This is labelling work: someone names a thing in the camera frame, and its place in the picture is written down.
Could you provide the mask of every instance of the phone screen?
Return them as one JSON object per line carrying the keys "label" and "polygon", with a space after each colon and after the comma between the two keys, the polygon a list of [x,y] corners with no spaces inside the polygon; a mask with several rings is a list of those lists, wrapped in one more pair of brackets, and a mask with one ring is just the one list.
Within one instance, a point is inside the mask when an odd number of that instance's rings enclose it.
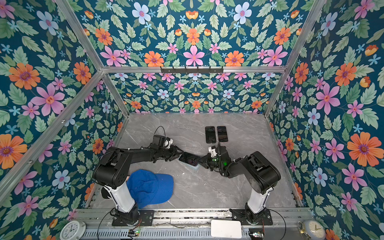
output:
{"label": "phone screen", "polygon": [[216,131],[214,126],[205,127],[205,141],[207,143],[216,143]]}
{"label": "phone screen", "polygon": [[180,158],[179,158],[179,161],[182,161],[186,164],[189,164],[189,165],[192,165],[194,167],[196,167],[198,164],[199,164],[199,159],[201,157],[199,156],[196,156],[196,155],[193,155],[191,153],[187,153],[187,152],[184,152]]}
{"label": "phone screen", "polygon": [[217,137],[219,142],[228,142],[227,128],[225,126],[217,126]]}

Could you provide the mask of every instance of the clock face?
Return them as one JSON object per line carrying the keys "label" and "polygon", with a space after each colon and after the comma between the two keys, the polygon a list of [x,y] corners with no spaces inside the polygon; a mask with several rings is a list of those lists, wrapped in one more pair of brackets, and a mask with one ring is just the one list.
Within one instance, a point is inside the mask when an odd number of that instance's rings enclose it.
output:
{"label": "clock face", "polygon": [[323,226],[316,222],[310,221],[308,226],[306,226],[306,230],[308,233],[312,233],[313,236],[323,239],[325,237],[325,231]]}
{"label": "clock face", "polygon": [[72,222],[62,230],[63,239],[71,239],[79,229],[78,222]]}

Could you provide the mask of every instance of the gray marble surface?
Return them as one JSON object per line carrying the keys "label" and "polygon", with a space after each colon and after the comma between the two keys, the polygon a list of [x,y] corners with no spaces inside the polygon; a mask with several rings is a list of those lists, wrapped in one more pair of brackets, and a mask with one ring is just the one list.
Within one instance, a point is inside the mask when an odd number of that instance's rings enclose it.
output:
{"label": "gray marble surface", "polygon": [[[271,192],[267,207],[295,206],[280,153],[269,136],[261,114],[132,114],[118,147],[148,146],[160,125],[164,127],[166,136],[174,140],[174,145],[199,156],[206,155],[208,147],[213,145],[205,143],[205,126],[226,126],[229,141],[223,145],[232,159],[260,151],[280,171],[281,180]],[[163,134],[162,128],[157,134]],[[170,174],[174,178],[171,199],[146,208],[243,208],[251,194],[251,186],[244,175],[232,179],[223,178],[219,173],[202,166],[194,170],[177,160],[132,164],[129,173],[138,169]],[[91,207],[112,208],[114,205],[111,200],[97,194]]]}

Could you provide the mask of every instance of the blue baseball cap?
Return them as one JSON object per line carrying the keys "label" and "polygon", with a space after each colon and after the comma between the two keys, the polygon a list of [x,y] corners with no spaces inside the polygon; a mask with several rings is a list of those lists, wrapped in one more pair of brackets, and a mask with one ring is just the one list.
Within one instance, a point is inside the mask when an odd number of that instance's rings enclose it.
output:
{"label": "blue baseball cap", "polygon": [[173,194],[173,177],[168,174],[154,174],[137,170],[128,178],[127,186],[140,209],[150,204],[162,204]]}

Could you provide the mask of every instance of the white clock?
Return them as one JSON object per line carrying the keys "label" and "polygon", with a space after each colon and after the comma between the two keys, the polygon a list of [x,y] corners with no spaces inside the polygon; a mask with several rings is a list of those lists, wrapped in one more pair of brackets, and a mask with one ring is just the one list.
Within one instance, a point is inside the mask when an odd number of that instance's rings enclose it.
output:
{"label": "white clock", "polygon": [[298,228],[299,232],[304,234],[307,239],[324,240],[325,238],[324,227],[318,221],[305,220],[304,222],[298,222]]}
{"label": "white clock", "polygon": [[82,221],[70,221],[60,233],[60,240],[78,240],[85,233],[85,223]]}

